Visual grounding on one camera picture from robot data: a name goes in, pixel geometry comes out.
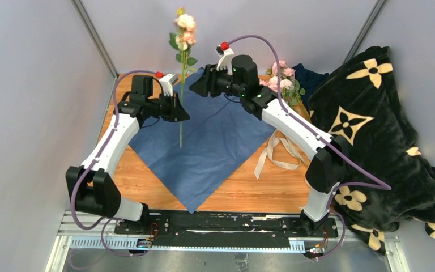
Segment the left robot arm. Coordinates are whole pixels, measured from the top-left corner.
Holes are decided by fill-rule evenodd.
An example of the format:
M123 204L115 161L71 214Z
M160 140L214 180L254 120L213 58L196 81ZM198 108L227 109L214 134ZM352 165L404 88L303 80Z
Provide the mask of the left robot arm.
M71 201L71 215L78 227L85 226L77 213L99 216L128 223L137 234L146 233L153 225L148 205L125 198L113 181L124 150L150 117L168 122L189 120L178 93L173 90L176 74L134 75L131 90L120 101L115 100L114 115L104 135L91 154L78 167L69 167L65 174Z

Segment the pink fake flower stem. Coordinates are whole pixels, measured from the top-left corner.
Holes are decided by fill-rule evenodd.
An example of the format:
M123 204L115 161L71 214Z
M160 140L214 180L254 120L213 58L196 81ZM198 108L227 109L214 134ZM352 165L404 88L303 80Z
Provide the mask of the pink fake flower stem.
M176 11L173 25L176 30L169 34L169 45L177 51L176 61L181 65L180 102L183 105L186 78L189 73L196 72L193 66L198 62L196 58L191 56L191 49L197 43L197 23L195 18L181 6Z

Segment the blue wrapping paper sheet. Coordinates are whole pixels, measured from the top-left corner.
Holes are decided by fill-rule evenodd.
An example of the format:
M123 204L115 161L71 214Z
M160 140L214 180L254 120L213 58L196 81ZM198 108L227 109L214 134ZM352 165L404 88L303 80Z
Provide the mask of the blue wrapping paper sheet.
M145 165L188 212L198 207L265 143L275 128L248 114L237 98L200 97L189 90L203 74L185 80L182 123L147 119L129 142Z

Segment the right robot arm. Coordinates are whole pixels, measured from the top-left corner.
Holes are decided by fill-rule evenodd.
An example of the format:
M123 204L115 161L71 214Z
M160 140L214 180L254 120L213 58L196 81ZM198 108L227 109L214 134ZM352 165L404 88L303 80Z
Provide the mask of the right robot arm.
M330 202L347 171L341 157L348 147L343 137L333 137L295 115L278 94L260 84L257 64L249 55L233 57L229 66L206 65L202 76L189 89L202 97L221 94L239 98L242 107L257 119L273 126L297 144L310 161L305 181L310 192L301 210L301 229L316 236L330 213Z

